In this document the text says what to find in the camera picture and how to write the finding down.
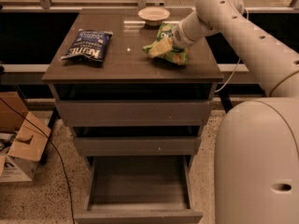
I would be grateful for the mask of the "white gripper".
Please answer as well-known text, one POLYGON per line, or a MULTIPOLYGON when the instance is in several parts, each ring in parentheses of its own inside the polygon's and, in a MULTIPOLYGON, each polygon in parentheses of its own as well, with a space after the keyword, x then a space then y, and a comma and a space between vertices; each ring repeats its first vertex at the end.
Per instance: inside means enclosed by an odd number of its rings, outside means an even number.
POLYGON ((167 52, 172 50, 173 43, 180 49, 188 48, 195 43, 195 40, 187 37, 181 22, 173 27, 172 38, 164 37, 160 41, 152 44, 151 48, 149 49, 149 56, 151 58, 156 58, 165 55, 167 52))

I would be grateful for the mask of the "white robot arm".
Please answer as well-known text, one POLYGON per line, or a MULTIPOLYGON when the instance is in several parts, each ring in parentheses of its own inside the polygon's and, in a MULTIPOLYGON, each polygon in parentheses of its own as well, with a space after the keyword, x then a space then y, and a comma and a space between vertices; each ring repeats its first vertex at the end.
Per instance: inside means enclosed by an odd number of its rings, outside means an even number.
POLYGON ((187 48, 221 33, 265 93, 219 126, 216 224, 299 224, 299 54, 243 12, 242 0, 196 0, 164 46, 187 48))

